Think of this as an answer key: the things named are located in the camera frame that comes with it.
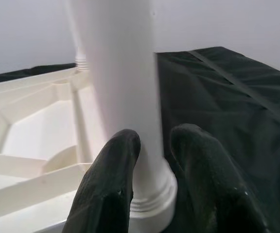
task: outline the white plastic surface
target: white plastic surface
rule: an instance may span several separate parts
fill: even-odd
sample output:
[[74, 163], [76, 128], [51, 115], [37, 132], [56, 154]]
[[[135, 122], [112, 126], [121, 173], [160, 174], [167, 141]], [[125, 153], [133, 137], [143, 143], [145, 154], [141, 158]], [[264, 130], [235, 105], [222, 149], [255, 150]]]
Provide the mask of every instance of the white plastic surface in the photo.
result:
[[88, 71], [0, 83], [0, 232], [59, 231], [105, 143], [95, 101]]

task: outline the white plastic column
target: white plastic column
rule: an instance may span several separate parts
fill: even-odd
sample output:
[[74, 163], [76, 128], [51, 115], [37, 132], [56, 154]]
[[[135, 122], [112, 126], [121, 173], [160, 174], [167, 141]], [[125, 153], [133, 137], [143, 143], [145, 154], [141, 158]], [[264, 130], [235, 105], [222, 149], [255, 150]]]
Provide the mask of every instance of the white plastic column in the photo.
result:
[[72, 7], [107, 138], [126, 128], [141, 138], [129, 232], [161, 232], [172, 220], [177, 184], [163, 158], [150, 1], [73, 0]]
[[85, 49], [83, 47], [83, 43], [79, 35], [77, 24], [75, 23], [74, 14], [76, 12], [74, 11], [74, 8], [71, 6], [72, 0], [65, 0], [65, 5], [66, 5], [66, 11], [69, 19], [70, 30], [76, 48], [75, 62], [76, 62], [77, 70], [79, 71], [88, 70]]

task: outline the white plastic stand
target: white plastic stand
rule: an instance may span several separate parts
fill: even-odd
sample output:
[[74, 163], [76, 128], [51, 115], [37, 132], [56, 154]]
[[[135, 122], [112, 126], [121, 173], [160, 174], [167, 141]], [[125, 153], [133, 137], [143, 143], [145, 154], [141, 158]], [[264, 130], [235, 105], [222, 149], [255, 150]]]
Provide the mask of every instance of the white plastic stand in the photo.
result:
[[134, 169], [131, 233], [158, 233], [172, 220], [176, 179], [163, 158], [149, 0], [72, 0], [109, 139], [122, 129], [141, 138]]
[[89, 72], [0, 83], [0, 232], [58, 233], [106, 143]]

